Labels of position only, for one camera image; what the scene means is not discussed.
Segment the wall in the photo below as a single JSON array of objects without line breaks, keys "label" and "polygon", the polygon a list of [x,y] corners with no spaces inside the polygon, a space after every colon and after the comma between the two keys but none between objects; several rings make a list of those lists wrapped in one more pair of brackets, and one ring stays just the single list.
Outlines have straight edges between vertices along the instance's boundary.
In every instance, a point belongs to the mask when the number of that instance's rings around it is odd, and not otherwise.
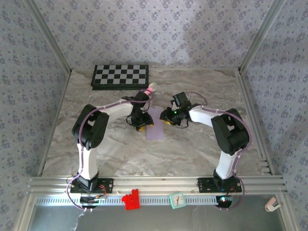
[{"label": "wall", "polygon": [[37,1],[71,68],[237,67],[272,0]]},{"label": "wall", "polygon": [[0,3],[0,230],[11,230],[66,76],[22,1]]},{"label": "wall", "polygon": [[250,64],[260,123],[303,230],[308,230],[308,3],[287,0]]}]

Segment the clock face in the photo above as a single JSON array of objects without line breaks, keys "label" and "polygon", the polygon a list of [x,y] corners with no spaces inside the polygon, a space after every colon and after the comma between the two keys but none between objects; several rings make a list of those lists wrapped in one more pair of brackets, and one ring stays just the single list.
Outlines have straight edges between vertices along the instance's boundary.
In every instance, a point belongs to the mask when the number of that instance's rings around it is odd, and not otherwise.
[{"label": "clock face", "polygon": [[184,196],[182,193],[176,193],[170,195],[171,205],[173,208],[180,208],[186,205]]}]

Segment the checkered board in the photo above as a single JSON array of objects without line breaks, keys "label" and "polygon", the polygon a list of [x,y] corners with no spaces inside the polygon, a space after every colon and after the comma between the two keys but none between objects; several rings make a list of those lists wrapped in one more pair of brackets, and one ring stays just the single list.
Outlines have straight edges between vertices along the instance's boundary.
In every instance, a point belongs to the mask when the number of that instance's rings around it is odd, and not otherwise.
[{"label": "checkered board", "polygon": [[148,65],[96,65],[93,90],[141,90],[149,86]]}]

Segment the red block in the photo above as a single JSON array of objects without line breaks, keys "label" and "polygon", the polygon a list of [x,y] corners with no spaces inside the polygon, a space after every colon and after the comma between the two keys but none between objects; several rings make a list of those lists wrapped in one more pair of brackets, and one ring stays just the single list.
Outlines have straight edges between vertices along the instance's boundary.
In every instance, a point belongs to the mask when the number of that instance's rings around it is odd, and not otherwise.
[{"label": "red block", "polygon": [[123,196],[122,201],[125,203],[126,210],[140,208],[138,189],[133,189],[131,194]]}]

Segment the gray marble surface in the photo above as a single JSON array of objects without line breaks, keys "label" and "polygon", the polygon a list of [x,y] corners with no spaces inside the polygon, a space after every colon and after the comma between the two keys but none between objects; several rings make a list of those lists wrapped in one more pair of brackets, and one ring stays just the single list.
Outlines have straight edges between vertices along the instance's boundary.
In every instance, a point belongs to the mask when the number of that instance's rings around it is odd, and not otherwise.
[{"label": "gray marble surface", "polygon": [[[57,121],[43,175],[71,175],[78,169],[78,149],[71,129],[83,107],[91,103],[103,106],[136,91],[92,91],[93,70],[73,72]],[[213,70],[150,69],[150,82],[158,84],[151,107],[166,108],[176,93],[196,91],[203,94],[208,107],[228,110],[236,108],[249,123],[237,81],[232,74]],[[189,95],[191,102],[202,103]],[[145,131],[136,131],[125,118],[109,124],[97,153],[100,175],[212,175],[218,164],[220,149],[212,128],[190,123],[186,129],[165,125],[163,141],[148,141]],[[241,157],[237,173],[259,174],[260,165],[253,142]]]}]

